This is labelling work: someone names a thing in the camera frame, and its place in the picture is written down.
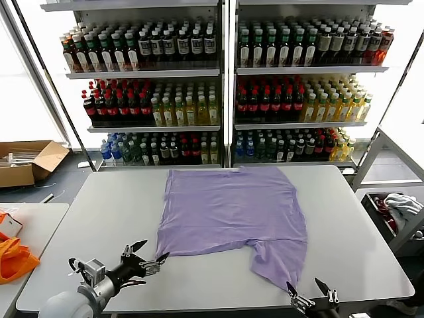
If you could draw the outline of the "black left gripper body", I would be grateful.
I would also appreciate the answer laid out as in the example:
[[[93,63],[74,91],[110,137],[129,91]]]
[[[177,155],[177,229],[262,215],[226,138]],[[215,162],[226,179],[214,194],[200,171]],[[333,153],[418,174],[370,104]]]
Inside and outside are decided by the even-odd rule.
[[[146,284],[146,281],[143,280],[146,269],[140,265],[143,263],[145,260],[135,254],[121,256],[121,263],[114,269],[106,271],[106,276],[112,281],[114,291],[120,292],[125,287]]]

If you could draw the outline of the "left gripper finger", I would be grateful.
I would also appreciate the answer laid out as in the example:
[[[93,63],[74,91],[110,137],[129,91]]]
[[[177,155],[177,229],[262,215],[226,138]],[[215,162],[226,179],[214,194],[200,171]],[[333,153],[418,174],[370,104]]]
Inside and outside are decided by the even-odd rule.
[[[161,266],[165,263],[169,255],[170,253],[167,252],[155,260],[139,262],[139,266],[142,268],[142,275],[152,276],[158,273],[161,269]]]
[[[139,251],[148,241],[140,240],[132,245],[126,245],[124,251],[121,254],[121,258],[129,258],[130,256],[136,256],[136,252]]]

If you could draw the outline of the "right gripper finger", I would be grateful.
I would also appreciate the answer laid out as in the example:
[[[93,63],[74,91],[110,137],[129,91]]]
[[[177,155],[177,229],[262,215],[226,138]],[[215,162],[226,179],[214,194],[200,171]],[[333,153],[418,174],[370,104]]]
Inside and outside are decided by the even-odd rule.
[[[286,285],[288,294],[291,297],[290,303],[294,309],[298,310],[300,313],[306,313],[309,309],[312,309],[315,306],[314,301],[299,295],[289,282],[286,282]]]
[[[321,293],[328,299],[330,304],[339,303],[338,293],[336,290],[332,290],[326,283],[322,282],[318,278],[315,278],[315,283],[317,284]]]

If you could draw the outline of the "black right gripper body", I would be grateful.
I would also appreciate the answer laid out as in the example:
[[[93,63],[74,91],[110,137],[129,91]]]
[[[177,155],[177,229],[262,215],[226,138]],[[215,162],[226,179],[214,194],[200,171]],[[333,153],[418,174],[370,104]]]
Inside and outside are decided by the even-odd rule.
[[[310,318],[339,318],[339,307],[335,303],[315,303],[310,307],[300,307],[301,312],[305,317]]]

